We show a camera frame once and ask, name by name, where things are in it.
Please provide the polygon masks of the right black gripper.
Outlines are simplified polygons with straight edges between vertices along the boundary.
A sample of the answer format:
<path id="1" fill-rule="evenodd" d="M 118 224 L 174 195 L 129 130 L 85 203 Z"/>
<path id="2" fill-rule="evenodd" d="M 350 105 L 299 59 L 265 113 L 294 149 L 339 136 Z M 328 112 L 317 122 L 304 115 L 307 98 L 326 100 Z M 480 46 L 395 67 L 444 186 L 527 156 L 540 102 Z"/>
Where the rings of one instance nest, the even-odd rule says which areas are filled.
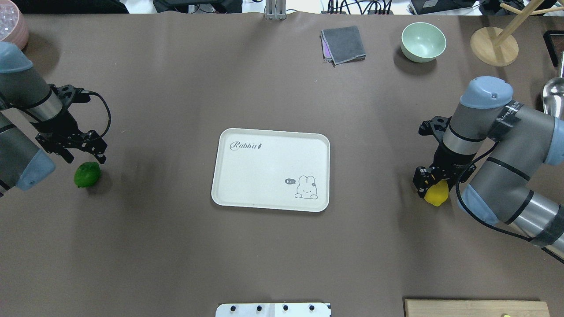
<path id="1" fill-rule="evenodd" d="M 433 162 L 429 168 L 418 166 L 413 177 L 413 184 L 418 194 L 425 194 L 439 181 L 445 179 L 449 189 L 452 189 L 457 179 L 467 182 L 473 174 L 476 166 L 473 164 L 466 171 L 467 165 L 473 161 L 475 153 L 463 154 L 450 150 L 442 141 L 448 131 L 450 117 L 435 116 L 431 120 L 423 121 L 419 127 L 419 135 L 433 135 L 438 141 L 438 148 L 433 156 Z"/>

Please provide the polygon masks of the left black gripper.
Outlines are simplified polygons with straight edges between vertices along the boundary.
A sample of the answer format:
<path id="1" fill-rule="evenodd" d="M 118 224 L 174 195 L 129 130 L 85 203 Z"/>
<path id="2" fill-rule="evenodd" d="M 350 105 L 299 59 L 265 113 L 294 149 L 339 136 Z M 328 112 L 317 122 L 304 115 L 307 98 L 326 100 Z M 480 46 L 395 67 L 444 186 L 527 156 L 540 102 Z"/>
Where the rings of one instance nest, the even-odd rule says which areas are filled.
<path id="1" fill-rule="evenodd" d="M 35 137 L 38 143 L 47 153 L 55 153 L 61 156 L 68 164 L 74 160 L 69 148 L 91 153 L 99 164 L 104 164 L 107 159 L 104 152 L 108 145 L 103 137 L 108 132 L 108 126 L 101 135 L 95 130 L 86 133 L 81 132 L 77 121 L 68 110 L 73 103 L 90 102 L 91 96 L 100 98 L 105 109 L 108 110 L 104 98 L 97 92 L 76 88 L 73 85 L 58 88 L 54 84 L 49 84 L 49 88 L 51 89 L 51 96 L 55 97 L 55 102 L 62 105 L 62 110 L 51 119 L 32 123 L 32 126 L 38 131 Z"/>

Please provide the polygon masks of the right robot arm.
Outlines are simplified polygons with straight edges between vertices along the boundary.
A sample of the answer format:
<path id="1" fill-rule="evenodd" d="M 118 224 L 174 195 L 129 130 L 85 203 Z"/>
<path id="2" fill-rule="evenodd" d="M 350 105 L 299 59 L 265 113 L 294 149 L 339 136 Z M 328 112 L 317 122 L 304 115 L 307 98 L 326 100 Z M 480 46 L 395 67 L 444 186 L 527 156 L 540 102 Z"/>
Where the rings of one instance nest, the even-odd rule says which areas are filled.
<path id="1" fill-rule="evenodd" d="M 416 168 L 419 197 L 439 206 L 455 189 L 461 209 L 497 232 L 563 261 L 563 205 L 529 189 L 542 164 L 563 162 L 563 120 L 513 99 L 504 80 L 471 80 L 451 117 L 423 121 L 438 142 L 432 164 Z"/>

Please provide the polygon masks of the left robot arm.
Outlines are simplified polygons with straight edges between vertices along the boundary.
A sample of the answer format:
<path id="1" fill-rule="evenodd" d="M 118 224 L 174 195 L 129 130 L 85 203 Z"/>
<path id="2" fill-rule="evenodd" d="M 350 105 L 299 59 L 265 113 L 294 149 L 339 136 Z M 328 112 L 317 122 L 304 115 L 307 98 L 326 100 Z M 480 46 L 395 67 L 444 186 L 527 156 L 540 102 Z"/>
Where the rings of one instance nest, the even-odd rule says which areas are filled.
<path id="1" fill-rule="evenodd" d="M 107 160 L 105 135 L 111 113 L 97 92 L 73 85 L 49 84 L 32 61 L 10 42 L 1 43 L 1 195 L 10 189 L 27 191 L 48 178 L 56 168 L 54 154 L 70 164 L 71 150 L 93 155 L 99 163 Z M 107 113 L 102 132 L 82 130 L 71 114 L 73 104 L 98 98 Z"/>

